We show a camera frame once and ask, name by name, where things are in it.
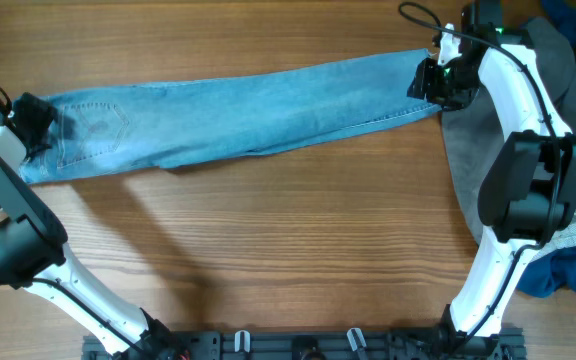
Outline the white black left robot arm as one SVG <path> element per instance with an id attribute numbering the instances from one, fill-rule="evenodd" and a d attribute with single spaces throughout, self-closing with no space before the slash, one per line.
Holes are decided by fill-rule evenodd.
<path id="1" fill-rule="evenodd" d="M 0 87 L 0 286 L 56 305 L 101 343 L 111 359 L 187 359 L 189 350 L 162 322 L 128 303 L 74 255 L 67 232 L 20 178 L 19 166 L 47 149 L 56 109 L 25 93 L 11 101 Z"/>

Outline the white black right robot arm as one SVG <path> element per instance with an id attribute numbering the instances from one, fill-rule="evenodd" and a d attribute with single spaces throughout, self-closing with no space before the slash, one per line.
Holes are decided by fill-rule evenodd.
<path id="1" fill-rule="evenodd" d="M 409 96 L 462 109 L 483 85 L 504 139 L 479 188 L 478 252 L 430 343 L 437 357 L 484 357 L 499 342 L 528 264 L 573 218 L 576 135 L 545 90 L 527 33 L 496 26 L 461 33 L 446 25 L 434 43 L 439 55 L 419 64 Z"/>

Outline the light blue denim jeans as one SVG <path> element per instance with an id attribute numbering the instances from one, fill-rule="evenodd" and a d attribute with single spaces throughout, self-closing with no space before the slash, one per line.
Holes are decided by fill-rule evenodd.
<path id="1" fill-rule="evenodd" d="M 277 73 L 55 94 L 30 184 L 264 156 L 406 125 L 437 112 L 407 90 L 424 49 Z"/>

